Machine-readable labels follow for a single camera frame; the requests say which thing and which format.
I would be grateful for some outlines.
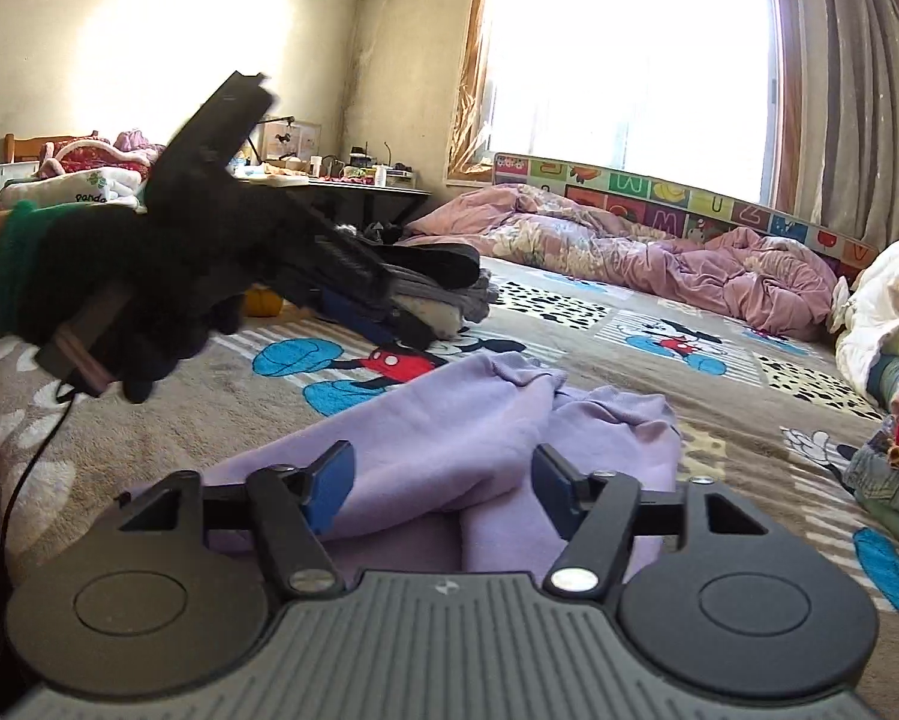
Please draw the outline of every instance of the orange pumpkin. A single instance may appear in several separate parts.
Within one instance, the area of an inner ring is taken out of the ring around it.
[[[278,317],[282,311],[282,298],[265,287],[246,290],[243,311],[247,317]]]

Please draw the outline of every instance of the wooden window frame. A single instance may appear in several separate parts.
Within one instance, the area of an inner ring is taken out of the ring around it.
[[[796,205],[799,142],[802,130],[802,51],[799,41],[798,0],[773,0],[777,25],[777,137],[769,205],[792,212]],[[472,0],[460,85],[453,111],[453,127],[446,158],[446,181],[479,185],[491,180],[491,166],[474,160],[481,145],[480,116],[486,89],[486,36],[482,30],[486,0]]]

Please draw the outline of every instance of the logo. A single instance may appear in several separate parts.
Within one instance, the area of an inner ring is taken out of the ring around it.
[[[452,581],[451,579],[444,579],[440,583],[434,584],[433,589],[435,589],[436,592],[441,595],[455,595],[462,588],[455,581]]]

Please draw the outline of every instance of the beige wall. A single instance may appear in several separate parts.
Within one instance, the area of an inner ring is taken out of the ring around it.
[[[462,44],[471,0],[363,0],[344,146],[369,141],[373,156],[412,165],[438,200],[459,194],[443,182]]]
[[[359,0],[0,0],[0,141],[139,127],[165,142],[233,70],[338,147]]]

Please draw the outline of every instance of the black glove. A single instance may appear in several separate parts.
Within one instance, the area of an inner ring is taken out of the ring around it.
[[[18,273],[10,279],[16,302],[3,312],[10,318],[2,330],[29,343],[45,346],[59,324],[75,317],[105,285],[128,288],[130,302],[89,351],[123,383],[123,394],[133,403],[146,400],[179,360],[196,355],[211,330],[230,334],[239,328],[249,277],[246,283],[230,279],[230,291],[207,303],[198,285],[220,264],[197,253],[184,232],[162,228],[130,208],[17,208],[0,235],[0,250],[4,238],[14,256],[9,263],[0,260],[0,272],[16,260]],[[203,295],[202,306],[197,293]],[[78,382],[70,383],[80,389]]]

